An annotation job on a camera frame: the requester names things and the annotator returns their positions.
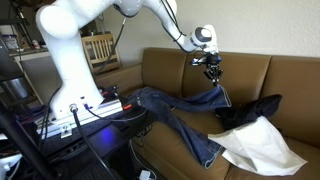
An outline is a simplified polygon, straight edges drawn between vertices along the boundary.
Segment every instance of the white cloth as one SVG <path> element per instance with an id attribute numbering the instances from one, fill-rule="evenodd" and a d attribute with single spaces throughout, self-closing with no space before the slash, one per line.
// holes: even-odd
<path id="1" fill-rule="evenodd" d="M 289 149 L 279 131 L 265 118 L 209 139 L 225 147 L 222 156 L 235 166 L 264 176 L 295 174 L 307 161 Z"/>

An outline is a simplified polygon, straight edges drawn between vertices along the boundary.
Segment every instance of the jeans leg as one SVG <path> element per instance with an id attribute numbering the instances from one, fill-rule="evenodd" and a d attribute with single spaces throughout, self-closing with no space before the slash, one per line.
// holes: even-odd
<path id="1" fill-rule="evenodd" d="M 131 101 L 137 99 L 142 106 L 158 115 L 158 121 L 180 133 L 190 152 L 202 166 L 209 168 L 212 165 L 222 147 L 208 139 L 206 135 L 187 126 L 171 112 L 169 105 L 192 111 L 206 111 L 216 107 L 230 106 L 230 100 L 222 87 L 191 97 L 188 100 L 174 98 L 159 90 L 146 87 L 129 97 Z"/>

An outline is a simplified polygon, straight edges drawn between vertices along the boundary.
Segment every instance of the couch backrest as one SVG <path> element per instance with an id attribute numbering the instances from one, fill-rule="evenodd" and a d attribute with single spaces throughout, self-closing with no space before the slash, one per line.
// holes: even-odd
<path id="1" fill-rule="evenodd" d="M 274 56 L 261 96 L 281 94 L 271 122 L 284 135 L 320 147 L 320 58 Z"/>
<path id="2" fill-rule="evenodd" d="M 143 53 L 142 80 L 170 95 L 181 96 L 187 54 L 180 49 L 147 48 Z"/>
<path id="3" fill-rule="evenodd" d="M 224 71 L 219 84 L 228 92 L 233 105 L 259 98 L 271 56 L 221 52 L 221 69 Z M 194 58 L 189 54 L 187 63 Z M 183 96 L 192 96 L 213 88 L 213 83 L 203 74 L 206 66 L 185 66 Z"/>

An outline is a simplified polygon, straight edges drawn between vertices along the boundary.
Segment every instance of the couch armrest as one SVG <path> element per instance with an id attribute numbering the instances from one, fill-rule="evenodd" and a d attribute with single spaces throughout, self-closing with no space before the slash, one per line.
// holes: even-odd
<path id="1" fill-rule="evenodd" d="M 96 76 L 95 82 L 97 86 L 102 87 L 116 86 L 120 95 L 127 96 L 134 90 L 143 87 L 141 63 Z"/>

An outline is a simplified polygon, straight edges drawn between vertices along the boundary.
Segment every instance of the table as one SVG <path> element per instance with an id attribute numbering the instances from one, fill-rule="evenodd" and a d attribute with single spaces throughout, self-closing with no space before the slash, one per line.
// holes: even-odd
<path id="1" fill-rule="evenodd" d="M 82 126 L 83 130 L 86 131 L 87 129 L 97 128 L 97 130 L 87 131 L 86 134 L 99 156 L 108 158 L 116 153 L 121 153 L 120 157 L 122 158 L 119 160 L 122 166 L 119 170 L 120 174 L 125 175 L 123 177 L 125 179 L 135 179 L 128 142 L 137 133 L 149 126 L 156 119 L 156 115 L 143 107 L 137 106 L 130 111 L 124 111 L 123 113 L 111 115 L 107 118 L 109 120 L 117 120 L 105 122 L 105 126 L 101 126 L 101 124 L 99 126 L 93 126 L 91 123 L 88 123 Z M 75 128 L 74 131 L 73 135 L 76 135 L 77 128 Z M 61 171 L 63 167 L 63 173 L 68 171 L 62 179 L 71 179 L 83 173 L 86 167 L 97 162 L 96 157 L 80 137 L 75 140 L 60 139 L 60 141 L 57 141 L 55 138 L 56 137 L 53 136 L 47 139 L 47 148 L 44 150 L 44 156 L 53 169 L 60 169 Z M 66 144 L 61 141 L 70 141 L 71 143 Z M 50 149 L 50 144 L 52 143 L 55 143 L 54 150 Z M 27 168 L 24 171 L 30 172 L 32 169 L 33 168 Z M 30 178 L 30 173 L 29 176 L 25 176 L 26 173 L 23 172 L 19 174 L 18 179 Z"/>

